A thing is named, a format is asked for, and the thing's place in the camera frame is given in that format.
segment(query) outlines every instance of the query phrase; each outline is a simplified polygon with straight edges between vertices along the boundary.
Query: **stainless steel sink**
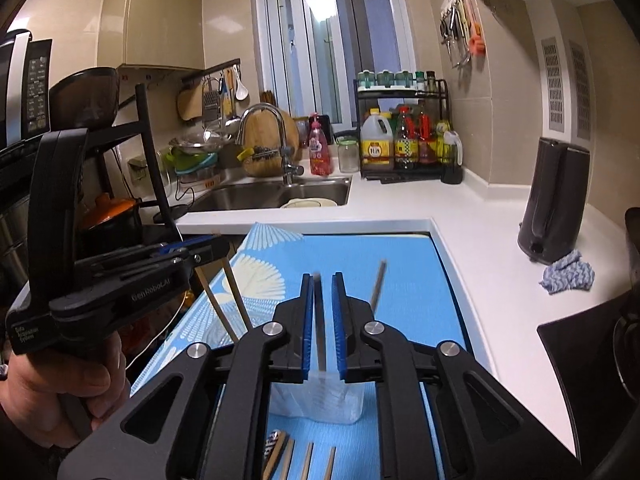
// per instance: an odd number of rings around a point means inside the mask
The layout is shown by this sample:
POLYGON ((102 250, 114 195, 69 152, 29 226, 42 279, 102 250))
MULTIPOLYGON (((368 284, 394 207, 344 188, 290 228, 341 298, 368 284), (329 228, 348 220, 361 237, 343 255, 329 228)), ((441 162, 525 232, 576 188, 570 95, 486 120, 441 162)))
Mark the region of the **stainless steel sink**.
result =
POLYGON ((328 198, 345 205, 351 187, 350 178, 302 181, 285 186, 282 182, 252 182, 214 189, 193 203, 190 212, 272 209, 292 198, 328 198))

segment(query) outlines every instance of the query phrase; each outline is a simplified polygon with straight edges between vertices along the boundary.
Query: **human hand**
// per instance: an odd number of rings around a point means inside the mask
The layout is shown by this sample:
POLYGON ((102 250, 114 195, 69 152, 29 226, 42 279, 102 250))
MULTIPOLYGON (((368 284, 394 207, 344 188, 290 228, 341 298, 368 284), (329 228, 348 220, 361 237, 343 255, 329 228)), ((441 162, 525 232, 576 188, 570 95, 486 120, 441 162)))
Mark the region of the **human hand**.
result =
POLYGON ((99 354, 104 356, 102 364, 52 349, 12 355, 8 377, 0 382, 0 404, 9 420, 39 446, 75 446, 80 439, 58 394, 86 398, 94 431, 129 399, 118 333, 102 343, 99 354))

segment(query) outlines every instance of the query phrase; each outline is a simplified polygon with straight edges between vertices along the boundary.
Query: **wooden cutting board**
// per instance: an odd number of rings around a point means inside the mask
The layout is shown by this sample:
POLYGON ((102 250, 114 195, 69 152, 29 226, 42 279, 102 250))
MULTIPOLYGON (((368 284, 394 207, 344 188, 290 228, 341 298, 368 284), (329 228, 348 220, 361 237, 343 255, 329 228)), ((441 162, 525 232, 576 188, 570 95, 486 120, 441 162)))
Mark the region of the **wooden cutting board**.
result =
POLYGON ((178 113, 183 121, 202 117, 202 85, 183 90, 178 94, 178 113))
MULTIPOLYGON (((282 113, 287 133, 287 146, 291 146, 294 149, 291 159, 297 162, 302 158, 298 128, 288 113, 283 110, 280 110, 280 112, 282 113)), ((243 148, 254 148, 255 146, 273 149, 277 149, 280 146, 278 121, 270 112, 261 110, 252 114, 247 120, 243 148)), ((252 160, 248 158, 242 165, 249 176, 266 177, 282 174, 282 161, 279 155, 267 160, 252 160)))

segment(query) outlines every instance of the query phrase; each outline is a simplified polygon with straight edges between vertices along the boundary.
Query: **metal screw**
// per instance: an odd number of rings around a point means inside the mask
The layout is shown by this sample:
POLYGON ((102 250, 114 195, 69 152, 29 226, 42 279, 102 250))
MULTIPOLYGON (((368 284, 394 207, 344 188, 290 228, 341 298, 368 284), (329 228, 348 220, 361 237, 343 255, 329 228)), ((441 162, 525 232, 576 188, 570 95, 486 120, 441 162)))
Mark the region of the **metal screw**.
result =
POLYGON ((385 331, 385 326, 379 321, 369 321, 364 326, 364 331, 367 334, 378 335, 378 334, 382 334, 385 331))
POLYGON ((282 332, 282 325, 275 321, 271 321, 262 327, 262 331, 266 335, 278 335, 280 332, 282 332))
POLYGON ((193 359, 200 359, 207 353, 207 345, 204 343, 194 343, 187 348, 187 355, 193 359))
POLYGON ((445 341, 440 345, 440 351, 447 357, 455 357, 460 353, 460 347, 453 341, 445 341))

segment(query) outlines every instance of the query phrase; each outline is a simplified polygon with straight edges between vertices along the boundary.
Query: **white countertop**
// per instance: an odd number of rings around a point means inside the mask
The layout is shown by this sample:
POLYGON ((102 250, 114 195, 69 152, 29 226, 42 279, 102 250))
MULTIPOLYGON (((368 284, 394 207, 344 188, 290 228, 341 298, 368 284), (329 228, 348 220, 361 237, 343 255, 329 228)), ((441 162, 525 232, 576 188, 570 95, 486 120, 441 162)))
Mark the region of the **white countertop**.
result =
MULTIPOLYGON (((312 178, 308 165, 305 175, 312 178)), ((490 195, 514 198, 486 199, 468 173, 460 186, 436 180, 383 186, 352 177, 345 206, 189 213, 178 227, 184 234, 246 234, 254 222, 304 234, 431 232, 476 358, 575 452, 560 386, 536 329, 629 289, 623 230, 587 206, 577 249, 596 273, 593 288, 549 296, 538 284, 544 266, 530 262, 516 241, 526 190, 492 187, 490 195)))

